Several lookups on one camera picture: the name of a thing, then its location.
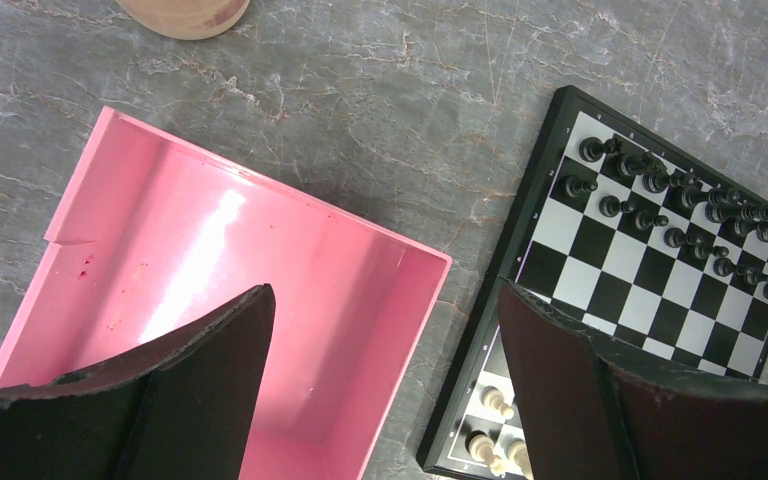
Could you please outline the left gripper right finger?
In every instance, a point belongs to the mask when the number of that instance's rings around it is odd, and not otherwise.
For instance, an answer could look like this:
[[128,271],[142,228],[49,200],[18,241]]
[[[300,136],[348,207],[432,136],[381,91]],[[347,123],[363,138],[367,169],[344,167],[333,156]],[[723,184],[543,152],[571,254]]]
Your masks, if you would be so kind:
[[768,479],[768,385],[660,358],[504,282],[503,350],[539,479]]

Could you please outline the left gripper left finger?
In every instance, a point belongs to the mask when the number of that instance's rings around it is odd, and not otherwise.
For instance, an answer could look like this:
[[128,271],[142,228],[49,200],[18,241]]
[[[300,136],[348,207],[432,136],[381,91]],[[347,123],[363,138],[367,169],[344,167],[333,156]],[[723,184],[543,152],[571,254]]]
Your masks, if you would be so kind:
[[0,479],[236,478],[275,309],[258,285],[109,359],[0,388]]

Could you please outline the pink plastic tray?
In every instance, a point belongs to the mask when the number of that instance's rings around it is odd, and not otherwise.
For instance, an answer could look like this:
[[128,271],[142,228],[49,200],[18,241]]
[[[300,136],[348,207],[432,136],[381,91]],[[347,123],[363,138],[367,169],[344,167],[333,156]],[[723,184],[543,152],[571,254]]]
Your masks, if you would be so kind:
[[0,347],[38,385],[268,284],[244,479],[359,479],[450,256],[104,107]]

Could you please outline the black white chessboard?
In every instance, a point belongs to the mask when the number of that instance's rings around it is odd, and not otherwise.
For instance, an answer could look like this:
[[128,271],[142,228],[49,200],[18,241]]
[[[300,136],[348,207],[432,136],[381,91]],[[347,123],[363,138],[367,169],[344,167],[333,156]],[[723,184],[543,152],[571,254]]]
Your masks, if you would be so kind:
[[[644,351],[757,381],[768,356],[768,200],[575,86],[555,91],[476,306],[417,453],[452,479],[520,479],[506,451],[521,421],[481,405],[488,386],[515,412],[497,320],[512,281],[570,317]],[[486,433],[494,477],[468,452]]]

